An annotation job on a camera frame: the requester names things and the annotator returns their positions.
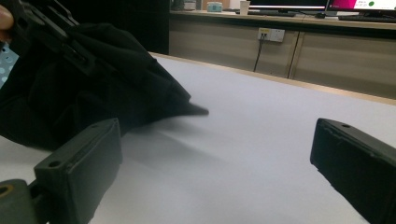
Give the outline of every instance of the white tabletop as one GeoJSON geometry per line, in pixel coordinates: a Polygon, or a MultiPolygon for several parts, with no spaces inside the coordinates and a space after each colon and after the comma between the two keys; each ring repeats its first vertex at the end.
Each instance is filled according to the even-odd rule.
{"type": "MultiPolygon", "coordinates": [[[[396,147],[395,105],[158,59],[210,114],[127,133],[92,224],[367,223],[310,164],[315,124],[335,119],[396,147]]],[[[0,180],[28,182],[48,155],[4,138],[0,153],[0,180]]]]}

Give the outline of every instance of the black cloth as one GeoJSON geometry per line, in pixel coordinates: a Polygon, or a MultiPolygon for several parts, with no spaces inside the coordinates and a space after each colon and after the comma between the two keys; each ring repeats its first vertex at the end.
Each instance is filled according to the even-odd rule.
{"type": "Polygon", "coordinates": [[[29,147],[56,149],[87,126],[118,118],[121,134],[180,115],[206,115],[128,32],[110,24],[66,31],[96,56],[91,76],[34,44],[0,90],[0,134],[29,147]]]}

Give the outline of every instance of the black cable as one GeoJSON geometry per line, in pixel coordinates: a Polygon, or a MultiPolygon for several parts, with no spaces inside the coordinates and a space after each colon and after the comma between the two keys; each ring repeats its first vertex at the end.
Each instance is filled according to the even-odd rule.
{"type": "MultiPolygon", "coordinates": [[[[313,17],[315,17],[318,14],[318,13],[315,13],[315,14],[306,13],[306,12],[303,12],[303,11],[300,11],[300,10],[293,10],[293,12],[297,12],[297,13],[304,14],[305,16],[313,16],[313,17]]],[[[324,14],[325,14],[325,17],[338,17],[337,15],[327,15],[326,13],[324,13],[324,14]]]]}
{"type": "Polygon", "coordinates": [[[254,63],[253,72],[256,72],[257,63],[259,62],[260,55],[262,54],[262,43],[264,42],[264,38],[265,38],[266,36],[267,36],[267,34],[262,34],[262,36],[260,37],[259,52],[257,53],[256,62],[254,63]]]}

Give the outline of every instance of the power socket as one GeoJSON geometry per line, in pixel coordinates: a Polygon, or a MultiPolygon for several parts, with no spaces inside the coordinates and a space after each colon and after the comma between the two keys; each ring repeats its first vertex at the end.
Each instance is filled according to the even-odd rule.
{"type": "Polygon", "coordinates": [[[259,28],[259,34],[257,38],[262,39],[262,35],[264,35],[264,40],[270,40],[271,29],[268,28],[259,28]]]}
{"type": "Polygon", "coordinates": [[[264,40],[283,42],[283,37],[285,36],[285,30],[259,28],[259,33],[257,35],[257,38],[261,39],[262,35],[264,35],[264,40]]]}

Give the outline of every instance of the white wall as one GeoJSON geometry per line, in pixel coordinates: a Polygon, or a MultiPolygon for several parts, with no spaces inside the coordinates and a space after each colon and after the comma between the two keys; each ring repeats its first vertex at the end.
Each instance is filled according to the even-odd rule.
{"type": "Polygon", "coordinates": [[[239,2],[241,0],[230,0],[230,8],[240,8],[239,2]]]}

